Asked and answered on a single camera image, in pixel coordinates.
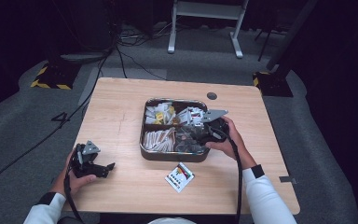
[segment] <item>black wristband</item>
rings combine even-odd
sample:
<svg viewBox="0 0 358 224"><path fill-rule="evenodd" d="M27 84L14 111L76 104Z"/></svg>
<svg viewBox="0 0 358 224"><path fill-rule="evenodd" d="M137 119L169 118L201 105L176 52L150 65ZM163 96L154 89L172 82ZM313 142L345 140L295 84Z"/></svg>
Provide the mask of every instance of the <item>black wristband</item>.
<svg viewBox="0 0 358 224"><path fill-rule="evenodd" d="M254 176L256 179L264 175L263 168L261 167L260 164L252 167L251 169L252 169L252 172L254 173Z"/></svg>
<svg viewBox="0 0 358 224"><path fill-rule="evenodd" d="M50 205L51 202L53 201L53 198L55 196L56 192L48 192L45 195L42 196L42 198L40 198L39 202L37 204L45 204L45 205Z"/></svg>

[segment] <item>gray carpet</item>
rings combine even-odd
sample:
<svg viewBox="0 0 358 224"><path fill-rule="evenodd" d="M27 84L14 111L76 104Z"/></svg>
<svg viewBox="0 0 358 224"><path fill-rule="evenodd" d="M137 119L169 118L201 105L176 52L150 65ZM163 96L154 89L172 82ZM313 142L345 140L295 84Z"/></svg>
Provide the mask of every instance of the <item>gray carpet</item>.
<svg viewBox="0 0 358 224"><path fill-rule="evenodd" d="M241 31L239 41L244 58L239 60L228 39L229 31L232 29L179 32L174 54L167 53L168 36L142 46L120 49L149 72L168 80L253 85L252 73L266 71L265 65L276 49L273 45L279 44L281 37L271 37L259 63L257 58L264 36L254 42L257 32ZM123 59L129 74L141 71L130 58L123 56ZM21 90L0 104L0 170L53 131L59 125L50 121L53 117L75 111L84 99L90 80L95 78L97 67L97 63L83 65L70 91L30 88L43 64L36 64L25 72L19 81ZM114 52L103 65L103 75L120 70L121 63ZM150 75L146 72L137 76L143 75L157 79L146 77ZM287 168L298 182L294 188L301 212L295 218L298 223L358 223L351 185L310 115L306 90L294 72L287 80L293 98L263 99ZM45 143L0 174L0 223L23 222L31 206L49 189L62 169L81 121L82 110L79 110ZM87 223L98 222L98 214L82 213L82 217ZM251 216L242 216L241 223L252 223Z"/></svg>

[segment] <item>white shirt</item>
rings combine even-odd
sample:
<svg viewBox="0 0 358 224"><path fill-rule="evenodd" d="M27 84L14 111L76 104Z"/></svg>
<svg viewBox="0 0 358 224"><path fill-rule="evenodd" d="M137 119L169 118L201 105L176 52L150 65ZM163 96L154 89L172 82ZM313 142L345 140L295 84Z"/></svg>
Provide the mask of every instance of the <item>white shirt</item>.
<svg viewBox="0 0 358 224"><path fill-rule="evenodd" d="M255 224L291 224L295 218L278 192L265 175L257 177L252 168L242 171L246 196ZM54 224L61 216L65 197L55 193L49 204L37 204L31 208L25 224ZM149 224L194 224L183 218L159 218Z"/></svg>

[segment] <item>black cable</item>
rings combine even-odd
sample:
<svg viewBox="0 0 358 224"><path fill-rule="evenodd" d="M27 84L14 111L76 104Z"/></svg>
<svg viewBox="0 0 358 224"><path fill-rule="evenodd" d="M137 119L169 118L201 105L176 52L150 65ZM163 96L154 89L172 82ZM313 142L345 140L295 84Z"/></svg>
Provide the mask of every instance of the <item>black cable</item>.
<svg viewBox="0 0 358 224"><path fill-rule="evenodd" d="M84 221L81 218L80 214L77 212L74 199L72 198L72 195L71 195L71 178L69 176L69 172L71 172L71 170L72 170L71 162L74 159L76 153L77 153L77 147L73 151L73 153L71 155L71 159L69 160L68 166L66 168L65 179L63 180L63 189L65 191L66 200L68 201L69 205L71 205L71 208L72 208L72 211L74 212L75 217L81 223L84 223Z"/></svg>
<svg viewBox="0 0 358 224"><path fill-rule="evenodd" d="M121 53L122 55L126 56L126 57L131 58L134 63L136 63L136 64L137 64L138 66L140 66L141 68L143 68L148 74L152 75L153 77L158 77L158 78L161 78L162 80L167 80L167 79L165 79L165 78L163 78L163 77L156 76L156 75L154 75L153 73L151 73L150 71L148 71L147 69L145 69L141 64L137 63L130 55L127 55L127 54L125 54L125 53L123 53L123 52L120 52L120 53Z"/></svg>
<svg viewBox="0 0 358 224"><path fill-rule="evenodd" d="M235 159L238 165L238 199L237 199L237 214L235 216L235 223L240 223L241 219L241 207L242 207L242 163L240 158L240 153L238 152L238 147L235 142L230 138L228 134L225 134L221 130L215 129L211 127L211 130L219 133L222 136L225 136L229 143L232 146L232 150L234 151Z"/></svg>
<svg viewBox="0 0 358 224"><path fill-rule="evenodd" d="M145 34L138 34L138 35L141 35L142 38L139 38L139 36L137 36L135 38L135 41L133 43L129 43L129 42L123 42L122 41L122 37L120 36L119 37L119 40L118 41L118 44L121 45L121 46L124 46L124 47L134 47L134 46L141 46L143 45L145 42L149 41L149 40L155 40L155 39L159 39L159 38L162 38L163 36L165 35L168 35L171 33L171 31L169 31L168 33L164 33L164 34L159 34L161 33L162 31L164 31L165 29L167 28L170 28L172 26L172 23L170 22L168 25L164 26L163 28L161 29L158 29L158 32L156 32L155 34L152 35L152 37L150 38L147 38L147 39L144 39L144 36L147 36Z"/></svg>
<svg viewBox="0 0 358 224"><path fill-rule="evenodd" d="M139 46L139 45L141 45L139 43L145 38L145 36L147 36L147 35L144 33L136 34L135 31L133 31L132 35L128 34L128 35L123 36L123 32L122 32L120 35L117 36L118 37L117 43L124 47ZM126 37L127 38L134 37L135 41L132 43L123 41L123 38L126 38Z"/></svg>
<svg viewBox="0 0 358 224"><path fill-rule="evenodd" d="M106 61L107 57L105 57L103 59L103 62L99 68L99 72L97 75L97 78L94 82L94 85L92 87L91 92L89 93L89 96L86 98L86 100L83 101L83 103L67 118L65 119L56 129L54 129L50 134L48 134L45 138L43 138L41 141L39 141L36 145L34 145L33 147L31 147L30 149L28 149L27 151L25 151L24 153L22 153L17 159L15 159L14 161L12 161L11 163L9 163L8 165L6 165L4 168L2 168L0 170L0 174L2 174L5 170L7 170L10 166L12 166L14 163L16 163L17 161L19 161L21 158L23 158L24 156L26 156L27 154L29 154L30 152L32 152L35 148L39 147L40 145L42 145L46 140L48 140L53 134L55 134L87 101L88 99L91 97L91 94L94 92L95 89L95 85L97 84L97 80L98 80L98 76L100 75L101 69L103 67L104 62Z"/></svg>
<svg viewBox="0 0 358 224"><path fill-rule="evenodd" d="M83 106L83 110L81 112L81 119L83 120L84 119L84 116L85 116L85 111L86 111L86 108L89 106L89 103L86 103L84 106Z"/></svg>
<svg viewBox="0 0 358 224"><path fill-rule="evenodd" d="M121 60L121 68L123 69L123 75L124 75L124 78L127 78L126 70L125 70L125 68L124 68L123 57L121 56L120 49L118 49L118 46L116 46L116 49L117 49L118 55L120 56L120 60Z"/></svg>

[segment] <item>wooden table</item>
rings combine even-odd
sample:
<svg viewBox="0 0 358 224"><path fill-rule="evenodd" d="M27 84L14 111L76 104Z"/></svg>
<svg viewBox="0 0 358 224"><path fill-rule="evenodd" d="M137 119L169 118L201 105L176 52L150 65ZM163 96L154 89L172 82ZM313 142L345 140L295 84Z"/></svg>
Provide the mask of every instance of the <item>wooden table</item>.
<svg viewBox="0 0 358 224"><path fill-rule="evenodd" d="M207 98L217 94L216 100ZM84 187L75 196L79 211L100 213L235 214L238 171L234 160L211 150L203 162L186 162L195 178L177 193L164 179L178 164L148 161L139 139L145 102L150 98L200 100L209 109L226 109L245 145L293 214L299 205L269 116L256 87L102 77L92 94L76 143L91 140L101 149L96 164L116 163L106 179ZM243 191L242 212L249 214Z"/></svg>

